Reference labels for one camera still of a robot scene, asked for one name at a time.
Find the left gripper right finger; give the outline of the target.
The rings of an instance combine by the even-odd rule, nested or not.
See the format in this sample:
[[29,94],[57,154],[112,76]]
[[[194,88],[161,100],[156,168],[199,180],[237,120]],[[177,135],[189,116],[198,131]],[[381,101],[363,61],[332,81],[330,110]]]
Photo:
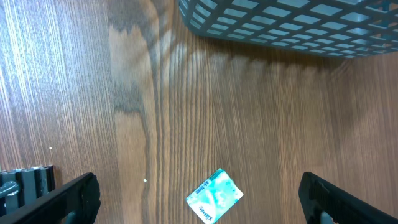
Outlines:
[[307,223],[397,223],[397,218],[311,172],[303,173],[298,196]]

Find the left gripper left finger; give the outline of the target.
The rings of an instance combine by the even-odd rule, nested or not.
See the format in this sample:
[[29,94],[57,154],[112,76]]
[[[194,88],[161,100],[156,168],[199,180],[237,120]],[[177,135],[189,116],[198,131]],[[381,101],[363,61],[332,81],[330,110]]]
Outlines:
[[93,224],[100,205],[100,185],[89,172],[1,217],[1,224],[60,223],[63,218],[66,223]]

